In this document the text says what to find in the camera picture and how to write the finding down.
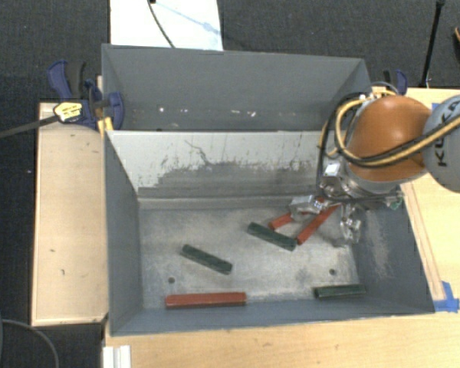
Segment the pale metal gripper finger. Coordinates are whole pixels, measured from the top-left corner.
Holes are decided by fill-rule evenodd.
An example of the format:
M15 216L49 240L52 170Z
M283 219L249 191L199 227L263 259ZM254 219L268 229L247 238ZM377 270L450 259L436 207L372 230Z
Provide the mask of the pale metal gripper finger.
M340 206L340 245L356 244L360 240L362 221L357 207L351 204Z
M325 208L321 198L315 195L296 196L291 200L289 209L292 217L301 217L303 214L320 214Z

